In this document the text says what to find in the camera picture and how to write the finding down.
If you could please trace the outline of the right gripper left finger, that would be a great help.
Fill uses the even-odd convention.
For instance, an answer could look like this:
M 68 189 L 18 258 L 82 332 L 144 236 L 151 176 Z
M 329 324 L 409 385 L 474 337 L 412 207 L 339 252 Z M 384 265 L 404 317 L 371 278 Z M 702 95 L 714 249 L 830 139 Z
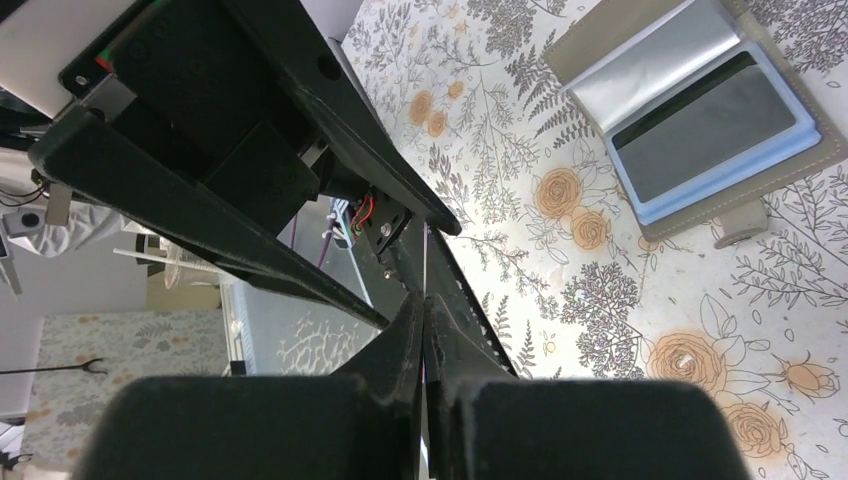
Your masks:
M 110 401 L 76 479 L 415 479 L 424 297 L 328 375 L 153 376 Z

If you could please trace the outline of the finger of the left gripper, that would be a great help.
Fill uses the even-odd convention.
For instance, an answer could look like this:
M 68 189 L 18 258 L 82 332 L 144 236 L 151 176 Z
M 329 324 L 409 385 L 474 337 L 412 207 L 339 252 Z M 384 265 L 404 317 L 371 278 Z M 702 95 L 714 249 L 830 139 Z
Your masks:
M 50 181 L 161 234 L 249 285 L 322 303 L 383 330 L 388 319 L 246 215 L 72 107 L 28 150 Z
M 369 184 L 448 235 L 459 220 L 393 145 L 299 1 L 226 1 L 226 9 L 281 77 L 283 89 L 321 131 L 335 155 Z

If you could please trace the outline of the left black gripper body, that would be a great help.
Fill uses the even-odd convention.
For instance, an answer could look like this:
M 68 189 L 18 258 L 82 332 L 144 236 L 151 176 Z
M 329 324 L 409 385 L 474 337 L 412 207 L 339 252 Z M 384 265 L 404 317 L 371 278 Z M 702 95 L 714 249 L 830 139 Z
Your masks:
M 277 235 L 321 196 L 377 253 L 411 210 L 335 155 L 226 1 L 5 1 L 1 127 L 29 148 L 74 106 Z

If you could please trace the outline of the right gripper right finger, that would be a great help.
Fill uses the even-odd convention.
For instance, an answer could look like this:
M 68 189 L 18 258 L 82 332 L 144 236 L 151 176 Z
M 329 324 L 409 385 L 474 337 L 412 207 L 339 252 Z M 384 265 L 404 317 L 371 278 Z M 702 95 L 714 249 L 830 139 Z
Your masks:
M 424 304 L 430 470 L 437 479 L 744 479 L 707 393 L 657 380 L 522 380 Z

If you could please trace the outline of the grey leather card holder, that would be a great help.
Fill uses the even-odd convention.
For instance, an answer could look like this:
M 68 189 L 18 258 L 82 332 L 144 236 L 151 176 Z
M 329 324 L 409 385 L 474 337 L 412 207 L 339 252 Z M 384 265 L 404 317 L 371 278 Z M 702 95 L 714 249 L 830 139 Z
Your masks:
M 758 235 L 765 195 L 847 155 L 741 1 L 602 1 L 544 60 L 601 137 L 649 241 L 714 218 L 717 248 Z

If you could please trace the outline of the black credit card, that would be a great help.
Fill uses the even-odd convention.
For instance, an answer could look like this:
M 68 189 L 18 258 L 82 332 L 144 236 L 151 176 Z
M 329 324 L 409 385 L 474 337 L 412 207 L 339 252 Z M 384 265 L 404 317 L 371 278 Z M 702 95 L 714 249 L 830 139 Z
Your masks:
M 774 69 L 742 50 L 611 138 L 637 202 L 696 201 L 757 169 L 784 138 L 812 127 Z

